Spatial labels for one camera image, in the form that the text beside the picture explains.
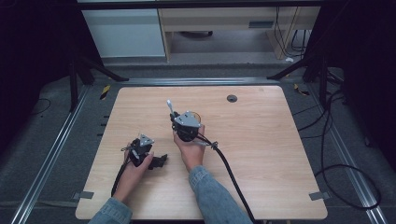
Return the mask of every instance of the gray carpet floor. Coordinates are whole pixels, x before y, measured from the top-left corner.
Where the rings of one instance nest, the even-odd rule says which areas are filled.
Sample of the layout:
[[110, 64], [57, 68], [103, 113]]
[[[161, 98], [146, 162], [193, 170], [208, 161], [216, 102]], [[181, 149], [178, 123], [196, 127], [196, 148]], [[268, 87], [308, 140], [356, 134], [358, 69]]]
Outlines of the gray carpet floor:
[[[210, 65], [140, 65], [140, 66], [109, 66], [108, 68], [124, 77], [266, 77], [271, 76], [287, 66], [286, 63], [270, 64], [210, 64]], [[302, 82], [301, 74], [304, 70], [292, 73], [283, 78], [279, 85], [285, 92], [286, 99], [294, 121], [298, 128], [311, 123], [320, 113], [314, 93], [308, 85]], [[56, 202], [74, 202], [71, 198], [74, 192], [82, 191], [92, 166], [93, 158], [104, 132], [105, 116], [110, 115], [117, 92], [124, 85], [94, 72], [95, 82], [90, 86], [87, 99], [76, 123], [74, 124], [61, 154], [49, 174], [49, 178], [42, 189], [38, 200]], [[302, 95], [293, 88], [298, 83], [302, 91], [310, 91], [310, 95]], [[99, 97], [105, 85], [111, 85], [105, 100]], [[309, 84], [312, 89], [318, 83]], [[338, 87], [329, 84], [331, 92]], [[0, 223], [9, 223], [18, 204], [35, 180], [36, 174], [46, 159], [58, 132], [68, 116], [70, 106], [70, 91], [68, 77], [48, 84], [40, 94], [34, 109], [41, 113], [32, 115], [29, 121], [13, 139], [8, 151], [9, 155], [2, 159], [0, 173]], [[359, 128], [354, 115], [343, 100], [332, 104], [333, 125], [342, 136], [350, 154], [358, 166], [366, 172], [381, 190], [383, 201], [380, 204], [388, 223], [396, 223], [396, 174], [389, 167], [381, 151], [375, 147], [364, 145], [364, 134]], [[314, 172], [320, 169], [320, 138], [306, 138], [320, 135], [324, 119], [312, 128], [301, 131], [300, 136], [305, 151]], [[327, 165], [340, 163], [340, 157], [335, 145], [328, 134], [325, 137], [325, 163]], [[344, 170], [330, 171], [327, 174], [332, 187], [342, 196], [354, 203], [359, 203], [351, 181]], [[323, 179], [317, 178], [321, 191], [328, 191]], [[329, 215], [324, 220], [306, 221], [293, 220], [291, 223], [372, 223], [365, 211], [356, 210], [343, 203], [336, 197], [325, 201]], [[64, 208], [38, 204], [27, 219], [27, 223], [87, 223], [75, 217], [76, 208]], [[285, 223], [284, 220], [274, 220], [273, 223]]]

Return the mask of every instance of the black horizontal bar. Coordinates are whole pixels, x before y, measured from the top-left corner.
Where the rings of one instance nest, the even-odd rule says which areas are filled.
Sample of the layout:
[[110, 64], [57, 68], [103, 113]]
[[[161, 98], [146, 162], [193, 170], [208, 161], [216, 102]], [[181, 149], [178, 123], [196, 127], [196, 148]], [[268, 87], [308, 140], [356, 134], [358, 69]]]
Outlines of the black horizontal bar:
[[195, 0], [195, 1], [140, 1], [140, 2], [92, 2], [57, 3], [53, 7], [78, 7], [80, 10], [149, 9], [149, 8], [197, 8], [197, 7], [322, 7], [345, 0]]

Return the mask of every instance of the person's left hand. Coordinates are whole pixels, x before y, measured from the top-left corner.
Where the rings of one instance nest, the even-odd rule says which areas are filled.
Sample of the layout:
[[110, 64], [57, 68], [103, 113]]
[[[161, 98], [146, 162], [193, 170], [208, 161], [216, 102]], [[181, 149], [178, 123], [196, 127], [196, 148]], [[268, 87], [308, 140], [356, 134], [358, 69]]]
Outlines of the person's left hand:
[[[125, 150], [124, 152], [124, 160], [128, 157], [129, 150]], [[149, 168], [151, 164], [152, 158], [154, 157], [153, 153], [147, 155], [147, 157], [143, 160], [143, 162], [135, 167], [132, 162], [129, 162], [122, 176], [120, 178], [119, 184], [117, 186], [117, 190], [113, 195], [113, 198], [119, 200], [122, 203], [128, 203], [128, 197], [134, 191], [134, 188], [140, 182], [143, 174]]]

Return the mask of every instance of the forearm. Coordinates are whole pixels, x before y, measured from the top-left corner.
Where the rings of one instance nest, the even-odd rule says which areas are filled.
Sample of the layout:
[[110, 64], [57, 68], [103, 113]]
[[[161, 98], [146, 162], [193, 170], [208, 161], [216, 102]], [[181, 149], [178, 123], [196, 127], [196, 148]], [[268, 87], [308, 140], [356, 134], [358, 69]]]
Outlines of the forearm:
[[203, 166], [194, 167], [189, 180], [206, 224], [251, 223], [228, 190]]
[[132, 212], [129, 207], [115, 198], [109, 198], [89, 223], [128, 224], [131, 217]]

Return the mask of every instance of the table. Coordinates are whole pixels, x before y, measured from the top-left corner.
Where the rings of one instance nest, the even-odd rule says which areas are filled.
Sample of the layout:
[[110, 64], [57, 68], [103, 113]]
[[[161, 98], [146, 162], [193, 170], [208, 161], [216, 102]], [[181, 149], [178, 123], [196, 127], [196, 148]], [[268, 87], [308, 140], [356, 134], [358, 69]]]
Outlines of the table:
[[[227, 96], [237, 97], [235, 103]], [[137, 87], [120, 89], [98, 148], [77, 218], [89, 219], [110, 197], [123, 159], [121, 148], [139, 133], [155, 140], [156, 156], [168, 154], [163, 168], [145, 173], [132, 195], [133, 219], [202, 219], [188, 172], [173, 142], [169, 108], [194, 111], [205, 136], [219, 142], [256, 219], [322, 219], [327, 210], [318, 192], [289, 106], [278, 86]], [[206, 148], [204, 166], [243, 207], [219, 155]]]

